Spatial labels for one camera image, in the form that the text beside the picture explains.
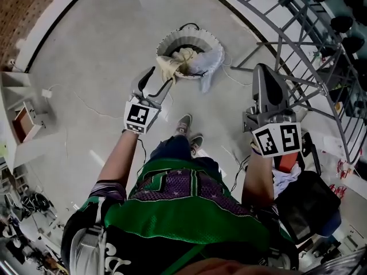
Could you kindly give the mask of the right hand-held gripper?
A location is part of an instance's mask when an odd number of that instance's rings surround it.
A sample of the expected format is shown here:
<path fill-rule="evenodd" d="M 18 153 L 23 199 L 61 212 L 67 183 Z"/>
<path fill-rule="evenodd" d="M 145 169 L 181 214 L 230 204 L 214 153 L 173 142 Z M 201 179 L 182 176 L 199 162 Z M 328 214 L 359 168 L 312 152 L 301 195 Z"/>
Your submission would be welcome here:
<path fill-rule="evenodd" d="M 251 132 L 260 154 L 275 157 L 299 152 L 302 146 L 300 123 L 296 113 L 289 108 L 289 96 L 285 80 L 274 70 L 266 67 L 266 112 L 262 113 L 264 64 L 253 70 L 252 97 L 254 107 L 243 113 L 245 132 Z"/>

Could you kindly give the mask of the cream yellow clothes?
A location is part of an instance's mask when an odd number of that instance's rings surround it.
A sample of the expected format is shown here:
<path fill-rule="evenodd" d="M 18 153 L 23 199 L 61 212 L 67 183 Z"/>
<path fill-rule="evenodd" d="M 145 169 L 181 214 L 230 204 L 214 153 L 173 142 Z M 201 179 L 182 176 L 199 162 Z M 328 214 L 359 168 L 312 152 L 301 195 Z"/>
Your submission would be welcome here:
<path fill-rule="evenodd" d="M 192 48 L 179 48 L 179 51 L 174 51 L 171 56 L 164 55 L 157 48 L 156 54 L 163 83 L 170 79 L 175 84 L 179 79 L 197 80 L 202 77 L 201 74 L 190 73 L 192 61 L 198 56 L 198 53 Z"/>

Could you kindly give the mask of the grey metal drying rack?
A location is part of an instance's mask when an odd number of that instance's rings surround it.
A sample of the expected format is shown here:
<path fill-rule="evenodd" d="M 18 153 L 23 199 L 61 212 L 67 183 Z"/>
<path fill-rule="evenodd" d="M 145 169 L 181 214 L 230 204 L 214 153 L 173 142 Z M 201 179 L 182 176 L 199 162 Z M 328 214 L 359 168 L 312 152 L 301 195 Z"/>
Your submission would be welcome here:
<path fill-rule="evenodd" d="M 258 46 L 274 55 L 270 68 L 285 80 L 291 108 L 306 111 L 302 125 L 315 145 L 350 164 L 357 162 L 367 141 L 367 92 L 338 36 L 330 58 L 315 56 L 315 46 L 296 46 L 300 24 L 278 0 L 236 1 L 262 31 Z"/>

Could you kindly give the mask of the light blue checked shirt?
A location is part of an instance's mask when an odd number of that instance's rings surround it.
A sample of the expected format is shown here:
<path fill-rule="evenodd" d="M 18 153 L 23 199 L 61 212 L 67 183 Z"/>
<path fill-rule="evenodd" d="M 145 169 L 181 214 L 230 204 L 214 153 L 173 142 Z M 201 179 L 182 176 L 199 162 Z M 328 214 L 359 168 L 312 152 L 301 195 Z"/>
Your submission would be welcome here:
<path fill-rule="evenodd" d="M 207 93 L 212 85 L 212 77 L 223 64 L 225 51 L 221 44 L 208 52 L 199 53 L 188 65 L 191 76 L 199 76 L 200 91 Z"/>

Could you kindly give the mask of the person's left forearm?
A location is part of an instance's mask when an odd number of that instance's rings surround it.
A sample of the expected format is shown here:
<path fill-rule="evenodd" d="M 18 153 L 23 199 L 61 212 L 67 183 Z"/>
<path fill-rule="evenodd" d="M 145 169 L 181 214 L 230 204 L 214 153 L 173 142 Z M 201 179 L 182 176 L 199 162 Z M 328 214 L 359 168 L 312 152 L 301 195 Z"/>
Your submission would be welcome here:
<path fill-rule="evenodd" d="M 126 188 L 138 136 L 138 134 L 131 131 L 124 131 L 121 134 L 99 174 L 98 181 L 118 182 Z"/>

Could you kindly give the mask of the person's right forearm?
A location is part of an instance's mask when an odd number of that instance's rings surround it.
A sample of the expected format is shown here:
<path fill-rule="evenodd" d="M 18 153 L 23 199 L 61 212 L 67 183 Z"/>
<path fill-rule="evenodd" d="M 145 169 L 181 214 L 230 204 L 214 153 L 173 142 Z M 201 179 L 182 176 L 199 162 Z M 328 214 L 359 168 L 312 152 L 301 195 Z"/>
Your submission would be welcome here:
<path fill-rule="evenodd" d="M 274 201 L 272 159 L 251 152 L 244 178 L 241 204 L 252 207 L 267 207 Z"/>

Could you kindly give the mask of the person's left shoe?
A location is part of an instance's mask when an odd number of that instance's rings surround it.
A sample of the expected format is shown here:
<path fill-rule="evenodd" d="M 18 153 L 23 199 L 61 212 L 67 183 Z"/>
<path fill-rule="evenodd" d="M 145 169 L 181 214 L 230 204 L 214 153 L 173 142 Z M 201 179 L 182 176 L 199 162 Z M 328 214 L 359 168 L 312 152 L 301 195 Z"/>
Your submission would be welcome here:
<path fill-rule="evenodd" d="M 179 119 L 174 132 L 174 136 L 184 136 L 187 138 L 190 134 L 191 124 L 192 124 L 192 115 L 185 114 L 183 117 Z"/>

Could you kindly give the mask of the white ribbed laundry basket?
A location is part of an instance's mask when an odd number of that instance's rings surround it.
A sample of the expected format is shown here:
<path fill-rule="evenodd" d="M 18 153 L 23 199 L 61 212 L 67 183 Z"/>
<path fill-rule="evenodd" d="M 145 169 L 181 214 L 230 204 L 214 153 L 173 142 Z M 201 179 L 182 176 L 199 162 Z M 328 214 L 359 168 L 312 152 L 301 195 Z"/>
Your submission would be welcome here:
<path fill-rule="evenodd" d="M 194 23 L 187 23 L 169 33 L 157 48 L 164 55 L 171 56 L 174 51 L 179 51 L 179 48 L 192 48 L 199 54 L 208 52 L 219 44 L 219 40 L 207 30 Z"/>

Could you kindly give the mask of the person's right shoe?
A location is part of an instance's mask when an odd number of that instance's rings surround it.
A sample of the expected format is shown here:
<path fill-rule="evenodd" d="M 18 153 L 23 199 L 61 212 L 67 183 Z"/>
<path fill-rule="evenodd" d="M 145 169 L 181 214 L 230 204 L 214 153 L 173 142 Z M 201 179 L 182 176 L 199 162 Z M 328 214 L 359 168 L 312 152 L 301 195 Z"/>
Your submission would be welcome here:
<path fill-rule="evenodd" d="M 190 139 L 190 152 L 191 152 L 192 157 L 197 155 L 197 152 L 200 150 L 203 142 L 204 142 L 204 137 L 201 133 L 194 135 Z"/>

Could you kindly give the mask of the red box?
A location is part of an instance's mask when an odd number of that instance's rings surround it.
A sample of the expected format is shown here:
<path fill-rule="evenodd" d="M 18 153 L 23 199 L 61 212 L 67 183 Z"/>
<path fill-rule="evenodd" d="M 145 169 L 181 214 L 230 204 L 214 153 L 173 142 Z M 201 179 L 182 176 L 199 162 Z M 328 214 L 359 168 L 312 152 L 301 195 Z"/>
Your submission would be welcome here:
<path fill-rule="evenodd" d="M 283 155 L 278 165 L 278 170 L 284 173 L 290 173 L 293 166 L 297 163 L 298 153 L 294 152 L 288 155 Z"/>

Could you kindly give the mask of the white crumpled cloth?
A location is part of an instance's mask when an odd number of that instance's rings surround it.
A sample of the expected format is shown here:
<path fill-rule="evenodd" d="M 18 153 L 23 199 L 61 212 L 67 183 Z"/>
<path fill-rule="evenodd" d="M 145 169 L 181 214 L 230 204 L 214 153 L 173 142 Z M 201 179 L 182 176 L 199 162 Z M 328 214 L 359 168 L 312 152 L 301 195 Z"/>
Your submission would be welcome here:
<path fill-rule="evenodd" d="M 291 182 L 295 182 L 302 172 L 298 163 L 295 163 L 289 173 L 282 172 L 276 168 L 272 168 L 274 183 L 274 198 L 276 199 Z"/>

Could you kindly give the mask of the black mesh office chair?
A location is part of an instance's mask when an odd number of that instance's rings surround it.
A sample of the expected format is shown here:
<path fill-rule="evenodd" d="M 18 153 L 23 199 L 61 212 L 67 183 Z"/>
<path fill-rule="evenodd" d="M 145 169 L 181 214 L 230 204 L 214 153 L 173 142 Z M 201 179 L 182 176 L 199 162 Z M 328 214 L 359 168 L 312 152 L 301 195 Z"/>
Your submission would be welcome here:
<path fill-rule="evenodd" d="M 325 225 L 339 210 L 341 200 L 321 178 L 321 165 L 317 148 L 308 132 L 302 136 L 302 150 L 299 157 L 313 156 L 315 171 L 304 169 L 297 181 L 291 182 L 275 199 L 280 221 L 293 242 L 298 245 L 307 241 Z"/>

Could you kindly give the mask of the person's green purple jersey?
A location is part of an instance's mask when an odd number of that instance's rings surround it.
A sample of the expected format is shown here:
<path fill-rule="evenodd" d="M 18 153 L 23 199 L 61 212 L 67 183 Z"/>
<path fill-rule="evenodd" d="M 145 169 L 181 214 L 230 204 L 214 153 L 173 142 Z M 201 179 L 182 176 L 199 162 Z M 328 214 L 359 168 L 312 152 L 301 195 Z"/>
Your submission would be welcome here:
<path fill-rule="evenodd" d="M 219 173 L 191 162 L 147 163 L 131 192 L 98 181 L 65 225 L 61 258 L 79 275 L 172 275 L 209 258 L 299 265 L 275 206 L 246 208 Z"/>

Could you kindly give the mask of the white side cabinet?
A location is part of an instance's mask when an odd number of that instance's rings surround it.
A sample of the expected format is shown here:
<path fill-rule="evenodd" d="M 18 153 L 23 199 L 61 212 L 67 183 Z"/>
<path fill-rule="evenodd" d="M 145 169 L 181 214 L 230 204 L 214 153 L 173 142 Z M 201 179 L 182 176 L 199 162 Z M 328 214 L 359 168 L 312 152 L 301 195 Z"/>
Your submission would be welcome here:
<path fill-rule="evenodd" d="M 56 119 L 32 75 L 0 72 L 0 156 L 8 169 L 45 154 L 56 133 Z"/>

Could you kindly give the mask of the blue chair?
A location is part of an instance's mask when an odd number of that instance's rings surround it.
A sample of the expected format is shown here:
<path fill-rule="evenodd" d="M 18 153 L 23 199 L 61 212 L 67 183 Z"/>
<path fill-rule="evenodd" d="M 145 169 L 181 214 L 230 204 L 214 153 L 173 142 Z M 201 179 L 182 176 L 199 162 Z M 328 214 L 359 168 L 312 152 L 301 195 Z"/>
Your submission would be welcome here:
<path fill-rule="evenodd" d="M 331 218 L 322 226 L 317 234 L 321 237 L 330 237 L 341 225 L 341 214 L 340 211 L 337 210 Z"/>

